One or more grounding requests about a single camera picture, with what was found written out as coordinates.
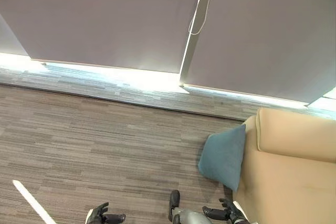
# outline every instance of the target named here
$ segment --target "beige sofa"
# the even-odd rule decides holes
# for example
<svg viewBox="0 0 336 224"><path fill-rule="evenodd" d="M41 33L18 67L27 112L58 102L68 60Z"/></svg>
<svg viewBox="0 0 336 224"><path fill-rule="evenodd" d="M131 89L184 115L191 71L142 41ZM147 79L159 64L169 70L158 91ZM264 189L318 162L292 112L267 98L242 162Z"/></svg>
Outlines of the beige sofa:
<svg viewBox="0 0 336 224"><path fill-rule="evenodd" d="M238 201L259 224L336 223L336 121L260 109L246 122Z"/></svg>

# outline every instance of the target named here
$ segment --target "floor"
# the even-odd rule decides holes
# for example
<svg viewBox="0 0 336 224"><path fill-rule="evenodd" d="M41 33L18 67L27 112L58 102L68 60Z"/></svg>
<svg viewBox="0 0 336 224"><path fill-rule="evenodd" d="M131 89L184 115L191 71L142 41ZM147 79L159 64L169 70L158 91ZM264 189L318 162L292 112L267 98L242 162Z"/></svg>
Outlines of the floor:
<svg viewBox="0 0 336 224"><path fill-rule="evenodd" d="M260 107L336 119L336 112L307 108L303 105L290 108L287 105L274 105L251 98L205 92L190 87L169 92L157 91L153 87L135 87L127 81L114 80L97 72L69 69L53 63L42 65L36 61L30 61L19 68L17 65L14 68L9 68L0 64L0 84L51 90L83 97L94 97L240 121L256 114Z"/></svg>
<svg viewBox="0 0 336 224"><path fill-rule="evenodd" d="M0 223L44 223L12 179L58 224L83 224L87 211L105 201L110 212L127 215L127 224L167 224L172 189L181 191L182 207L220 207L218 198L230 191L202 177L196 164L209 134L238 125L0 86Z"/></svg>

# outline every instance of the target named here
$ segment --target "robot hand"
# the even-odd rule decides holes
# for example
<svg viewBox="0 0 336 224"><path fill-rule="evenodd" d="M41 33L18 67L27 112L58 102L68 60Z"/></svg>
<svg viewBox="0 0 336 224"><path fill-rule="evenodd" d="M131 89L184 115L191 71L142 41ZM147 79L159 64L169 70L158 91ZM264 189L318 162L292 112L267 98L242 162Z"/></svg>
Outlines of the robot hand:
<svg viewBox="0 0 336 224"><path fill-rule="evenodd" d="M235 206L235 204L228 200L228 199L219 199L220 202L222 202L222 206L226 208L226 210L229 212L229 218L232 222L232 224L236 223L249 223L244 216L244 214Z"/></svg>
<svg viewBox="0 0 336 224"><path fill-rule="evenodd" d="M120 224L125 221L126 215L104 214L107 212L108 202L101 204L95 209L91 209L86 217L85 224Z"/></svg>
<svg viewBox="0 0 336 224"><path fill-rule="evenodd" d="M214 220L231 220L232 224L249 223L232 201L228 199L219 199L219 201L222 202L224 210L203 207L204 215Z"/></svg>

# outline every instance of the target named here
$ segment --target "sofa cushion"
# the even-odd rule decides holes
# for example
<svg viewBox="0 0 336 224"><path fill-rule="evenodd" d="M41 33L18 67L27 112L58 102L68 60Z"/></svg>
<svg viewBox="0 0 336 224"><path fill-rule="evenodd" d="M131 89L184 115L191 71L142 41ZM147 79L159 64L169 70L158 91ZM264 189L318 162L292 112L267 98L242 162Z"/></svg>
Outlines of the sofa cushion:
<svg viewBox="0 0 336 224"><path fill-rule="evenodd" d="M255 151L244 156L242 180L234 198L250 221L335 223L336 164Z"/></svg>
<svg viewBox="0 0 336 224"><path fill-rule="evenodd" d="M198 169L210 179L237 190L245 144L245 125L208 137Z"/></svg>
<svg viewBox="0 0 336 224"><path fill-rule="evenodd" d="M260 151L336 163L336 121L274 109L256 118Z"/></svg>

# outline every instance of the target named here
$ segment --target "blue throw pillow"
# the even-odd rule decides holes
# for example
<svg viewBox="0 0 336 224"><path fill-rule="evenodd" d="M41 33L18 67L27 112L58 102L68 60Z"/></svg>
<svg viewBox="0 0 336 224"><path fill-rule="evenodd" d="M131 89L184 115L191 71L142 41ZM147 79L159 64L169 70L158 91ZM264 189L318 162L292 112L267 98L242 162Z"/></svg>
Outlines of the blue throw pillow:
<svg viewBox="0 0 336 224"><path fill-rule="evenodd" d="M200 173L238 189L245 145L245 124L208 137L198 163Z"/></svg>

